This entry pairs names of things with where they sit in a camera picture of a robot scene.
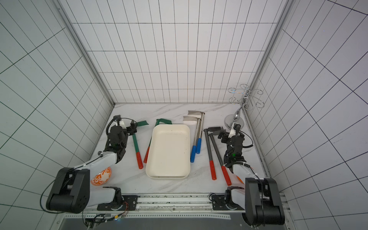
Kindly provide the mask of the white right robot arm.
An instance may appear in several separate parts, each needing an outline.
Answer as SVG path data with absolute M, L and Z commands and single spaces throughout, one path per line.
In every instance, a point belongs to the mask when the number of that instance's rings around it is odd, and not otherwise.
M 221 129 L 218 138 L 227 145 L 223 157 L 223 166 L 237 176 L 242 186 L 230 186 L 227 192 L 227 204 L 238 205 L 244 209 L 242 217 L 249 226 L 285 224 L 285 213 L 277 182 L 272 178 L 261 178 L 246 162 L 242 150 L 246 134 L 241 125 L 234 122 L 231 131 Z

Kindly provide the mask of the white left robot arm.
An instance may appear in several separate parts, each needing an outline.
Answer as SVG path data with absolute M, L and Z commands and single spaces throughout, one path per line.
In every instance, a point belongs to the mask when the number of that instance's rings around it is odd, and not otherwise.
M 49 213 L 81 213 L 85 208 L 107 204 L 115 209 L 123 206 L 123 197 L 118 187 L 91 188 L 91 180 L 108 167 L 119 163 L 126 153 L 128 137 L 137 132 L 138 124 L 116 115 L 106 127 L 105 148 L 94 160 L 75 167 L 60 169 L 53 182 L 43 210 Z

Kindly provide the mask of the green hoe outer left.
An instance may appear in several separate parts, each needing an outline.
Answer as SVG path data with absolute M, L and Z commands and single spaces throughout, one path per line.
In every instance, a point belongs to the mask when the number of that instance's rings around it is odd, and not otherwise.
M 141 126 L 147 126 L 148 123 L 146 120 L 144 121 L 140 121 L 138 122 L 137 126 L 141 127 Z M 138 145 L 138 141 L 137 141 L 137 137 L 136 137 L 136 134 L 134 132 L 134 134 L 132 135 L 133 137 L 133 143 L 134 143 L 134 148 L 135 148 L 135 152 L 136 152 L 136 158 L 137 158 L 137 164 L 138 164 L 138 168 L 139 169 L 143 169 L 143 162 L 142 162 L 142 159 L 141 159 L 141 154 L 140 154 L 140 150 L 139 150 L 139 145 Z

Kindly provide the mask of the cream plastic storage box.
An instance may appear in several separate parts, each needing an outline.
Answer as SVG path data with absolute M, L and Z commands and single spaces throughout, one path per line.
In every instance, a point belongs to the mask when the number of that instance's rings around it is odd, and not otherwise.
M 183 179 L 190 173 L 190 128 L 162 124 L 153 129 L 146 174 L 152 179 Z

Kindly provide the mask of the chrome cup rack stand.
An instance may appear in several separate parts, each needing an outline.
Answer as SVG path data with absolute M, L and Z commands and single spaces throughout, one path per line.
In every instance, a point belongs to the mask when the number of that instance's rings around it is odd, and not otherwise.
M 232 95 L 229 99 L 230 104 L 238 105 L 238 109 L 225 117 L 224 124 L 228 129 L 232 128 L 233 123 L 238 123 L 244 126 L 244 120 L 241 118 L 241 113 L 252 111 L 254 108 L 262 109 L 265 103 L 259 98 L 264 94 L 260 89 L 251 89 L 247 84 L 241 84 L 238 88 L 231 87 L 228 92 Z

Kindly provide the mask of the orange patterned white bowl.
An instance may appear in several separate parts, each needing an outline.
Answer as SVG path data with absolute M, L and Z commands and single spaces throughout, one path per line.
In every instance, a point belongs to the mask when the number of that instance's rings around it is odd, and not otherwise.
M 90 182 L 93 186 L 102 186 L 110 180 L 111 176 L 112 169 L 111 167 L 108 167 L 96 175 Z

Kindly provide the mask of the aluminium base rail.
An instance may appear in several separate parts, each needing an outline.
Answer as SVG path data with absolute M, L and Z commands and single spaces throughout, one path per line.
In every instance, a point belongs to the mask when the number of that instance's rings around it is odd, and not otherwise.
M 218 218 L 245 214 L 244 190 L 228 187 L 223 193 L 123 194 L 120 206 L 100 204 L 82 211 L 88 222 L 118 218 Z

